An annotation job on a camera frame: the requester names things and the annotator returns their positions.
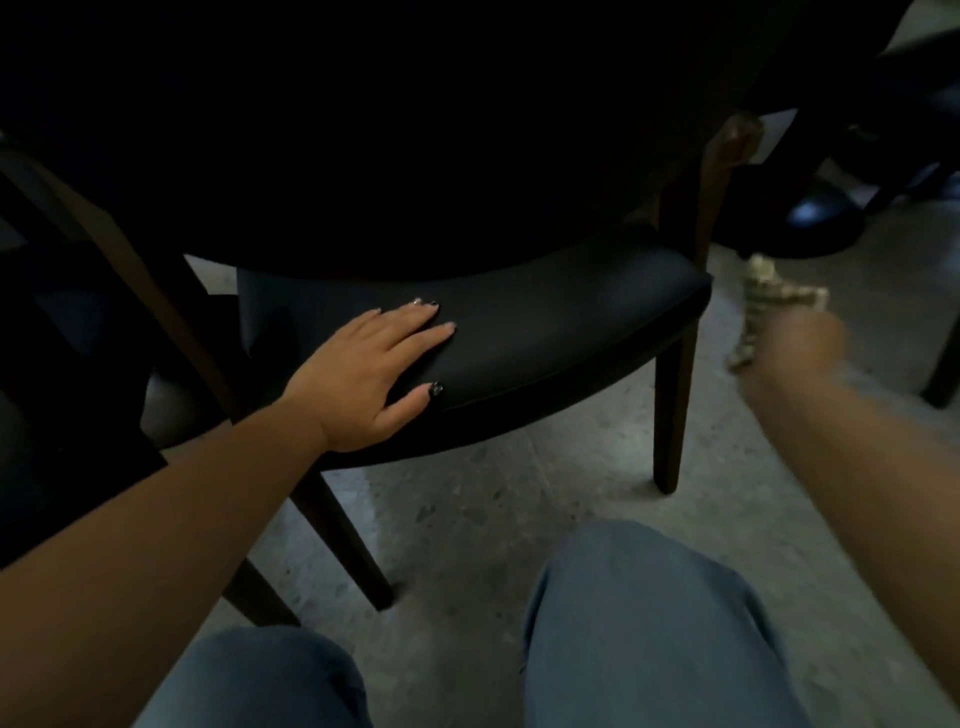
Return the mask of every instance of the jeans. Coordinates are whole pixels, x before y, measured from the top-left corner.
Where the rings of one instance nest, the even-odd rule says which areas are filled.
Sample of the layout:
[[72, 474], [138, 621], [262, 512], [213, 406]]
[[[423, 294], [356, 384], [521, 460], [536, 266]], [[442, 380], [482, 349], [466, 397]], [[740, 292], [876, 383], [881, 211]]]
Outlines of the jeans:
[[[737, 574], [633, 522], [550, 558], [524, 626], [529, 728], [809, 728], [762, 605]], [[136, 728], [369, 728], [347, 653], [294, 627], [193, 644]]]

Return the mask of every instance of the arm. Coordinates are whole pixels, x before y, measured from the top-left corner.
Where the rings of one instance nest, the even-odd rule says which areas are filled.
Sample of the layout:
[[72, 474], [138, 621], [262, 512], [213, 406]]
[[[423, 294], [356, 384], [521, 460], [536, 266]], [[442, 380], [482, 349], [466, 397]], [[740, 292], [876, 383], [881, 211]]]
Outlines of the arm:
[[436, 312], [412, 303], [355, 319], [276, 403], [3, 571], [0, 724], [130, 725], [310, 465], [385, 440], [427, 406], [428, 384], [384, 402], [453, 333], [414, 333]]
[[743, 394], [877, 599], [960, 703], [960, 468], [916, 426], [840, 383], [843, 326], [784, 311]]

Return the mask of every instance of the finger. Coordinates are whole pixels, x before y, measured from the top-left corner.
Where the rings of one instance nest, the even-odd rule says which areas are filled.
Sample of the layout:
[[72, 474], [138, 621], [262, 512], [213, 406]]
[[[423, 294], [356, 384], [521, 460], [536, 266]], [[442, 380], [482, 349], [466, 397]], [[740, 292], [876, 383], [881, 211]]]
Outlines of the finger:
[[374, 308], [374, 309], [371, 309], [370, 311], [364, 311], [355, 319], [352, 319], [351, 321], [347, 321], [345, 324], [343, 324], [340, 328], [336, 330], [336, 332], [333, 335], [334, 336], [338, 336], [338, 335], [352, 336], [354, 333], [356, 333], [361, 328], [363, 328], [363, 325], [366, 324], [368, 321], [372, 321], [377, 316], [379, 316], [380, 310], [381, 309], [379, 308]]
[[384, 322], [371, 339], [384, 351], [389, 351], [436, 316], [439, 309], [434, 303], [420, 303], [400, 309], [396, 316]]
[[400, 372], [407, 369], [426, 352], [446, 341], [456, 330], [457, 325], [448, 321], [405, 338], [390, 351], [390, 362], [396, 367], [396, 374], [399, 376]]
[[409, 394], [402, 400], [380, 410], [380, 413], [373, 418], [373, 431], [379, 435], [381, 440], [392, 437], [401, 427], [426, 409], [426, 406], [430, 403], [430, 387], [432, 386], [431, 382], [421, 384], [419, 387], [410, 390]]
[[361, 331], [361, 335], [364, 338], [370, 338], [371, 336], [375, 335], [377, 332], [382, 330], [384, 327], [386, 327], [388, 324], [390, 324], [392, 321], [395, 321], [398, 317], [404, 315], [408, 311], [421, 308], [421, 305], [422, 305], [422, 301], [420, 300], [420, 298], [415, 298], [411, 302], [405, 303], [399, 308], [393, 308], [389, 311], [384, 311], [382, 315], [380, 315], [373, 321], [367, 323], [363, 327]]

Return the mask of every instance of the person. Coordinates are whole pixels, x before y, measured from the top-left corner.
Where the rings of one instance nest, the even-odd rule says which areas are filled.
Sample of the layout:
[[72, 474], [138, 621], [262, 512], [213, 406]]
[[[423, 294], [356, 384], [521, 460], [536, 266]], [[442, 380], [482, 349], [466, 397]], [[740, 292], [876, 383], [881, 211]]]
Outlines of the person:
[[[215, 635], [167, 673], [310, 464], [390, 437], [429, 406], [428, 384], [384, 403], [453, 334], [421, 330], [436, 310], [411, 303], [349, 322], [277, 402], [0, 574], [0, 723], [370, 726], [356, 666], [306, 630]], [[740, 373], [743, 397], [956, 700], [960, 476], [930, 438], [839, 381], [843, 351], [834, 316], [783, 311]], [[560, 546], [524, 645], [536, 728], [809, 725], [750, 587], [637, 523], [592, 523]]]

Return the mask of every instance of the seat cushion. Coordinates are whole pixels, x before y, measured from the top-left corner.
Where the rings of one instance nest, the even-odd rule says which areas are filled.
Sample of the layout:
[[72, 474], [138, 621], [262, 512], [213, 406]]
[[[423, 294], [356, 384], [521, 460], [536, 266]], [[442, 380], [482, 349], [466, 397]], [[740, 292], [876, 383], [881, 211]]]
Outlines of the seat cushion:
[[439, 381], [443, 394], [386, 443], [329, 453], [327, 468], [388, 462], [477, 442], [557, 412], [649, 361], [703, 312], [710, 277], [648, 226], [617, 229], [521, 265], [428, 282], [287, 279], [241, 270], [241, 328], [275, 399], [338, 327], [416, 296], [457, 332], [397, 383], [391, 400]]

